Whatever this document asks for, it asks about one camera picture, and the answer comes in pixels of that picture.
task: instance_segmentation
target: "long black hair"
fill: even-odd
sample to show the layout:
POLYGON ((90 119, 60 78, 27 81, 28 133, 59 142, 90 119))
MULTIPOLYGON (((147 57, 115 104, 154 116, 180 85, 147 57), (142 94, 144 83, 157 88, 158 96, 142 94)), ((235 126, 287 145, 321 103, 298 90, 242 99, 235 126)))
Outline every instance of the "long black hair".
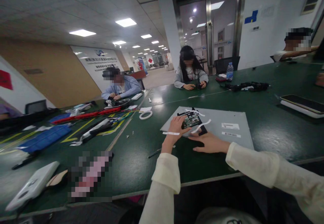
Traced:
POLYGON ((180 50, 180 68, 181 68, 181 72, 182 72, 184 82, 189 82, 190 81, 189 77, 188 77, 188 73, 186 71, 187 66, 184 63, 184 60, 192 60, 192 59, 193 59, 193 64, 192 64, 193 73, 195 75, 199 75, 198 70, 203 71, 204 69, 199 64, 199 61, 195 56, 194 50, 188 45, 182 47, 182 49, 180 50))

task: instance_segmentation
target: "light blue jacket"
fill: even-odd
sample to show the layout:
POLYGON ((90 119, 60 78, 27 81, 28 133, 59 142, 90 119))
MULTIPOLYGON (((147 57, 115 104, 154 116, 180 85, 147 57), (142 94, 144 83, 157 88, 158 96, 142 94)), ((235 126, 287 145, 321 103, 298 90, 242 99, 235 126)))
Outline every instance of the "light blue jacket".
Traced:
MULTIPOLYGON (((134 95, 136 93, 139 93, 142 89, 140 85, 138 84, 137 80, 134 77, 130 76, 124 76, 125 80, 125 92, 122 93, 120 96, 121 98, 128 97, 131 95, 134 95)), ((105 100, 108 99, 110 94, 115 93, 116 95, 119 94, 119 86, 118 85, 111 85, 109 86, 105 92, 101 94, 101 97, 105 100)))

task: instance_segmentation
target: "barcode label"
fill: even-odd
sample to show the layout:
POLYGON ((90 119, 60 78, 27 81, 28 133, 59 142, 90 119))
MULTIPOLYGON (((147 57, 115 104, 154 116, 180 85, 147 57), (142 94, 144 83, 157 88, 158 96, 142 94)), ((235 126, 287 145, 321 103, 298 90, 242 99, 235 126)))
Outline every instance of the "barcode label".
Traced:
POLYGON ((222 135, 236 136, 236 137, 238 137, 238 138, 241 138, 241 135, 232 134, 232 133, 227 133, 227 132, 222 132, 222 135))
POLYGON ((239 130, 239 124, 231 124, 231 123, 222 123, 223 129, 230 129, 230 130, 239 130))

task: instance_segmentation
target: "logo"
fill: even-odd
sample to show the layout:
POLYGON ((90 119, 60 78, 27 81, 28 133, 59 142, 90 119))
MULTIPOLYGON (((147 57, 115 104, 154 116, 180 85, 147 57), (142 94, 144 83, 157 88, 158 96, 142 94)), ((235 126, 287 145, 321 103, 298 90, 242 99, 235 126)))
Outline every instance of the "logo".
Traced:
POLYGON ((94 50, 97 56, 105 56, 105 53, 102 50, 94 50))

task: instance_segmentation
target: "water bottle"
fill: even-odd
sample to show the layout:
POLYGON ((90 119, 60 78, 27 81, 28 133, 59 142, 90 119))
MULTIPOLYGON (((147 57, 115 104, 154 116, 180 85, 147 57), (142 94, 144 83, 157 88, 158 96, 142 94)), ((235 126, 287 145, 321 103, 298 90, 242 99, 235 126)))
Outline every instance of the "water bottle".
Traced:
POLYGON ((233 80, 233 71, 234 71, 234 68, 232 66, 232 62, 230 62, 228 64, 228 67, 227 67, 227 70, 226 70, 226 79, 228 81, 232 81, 233 80))

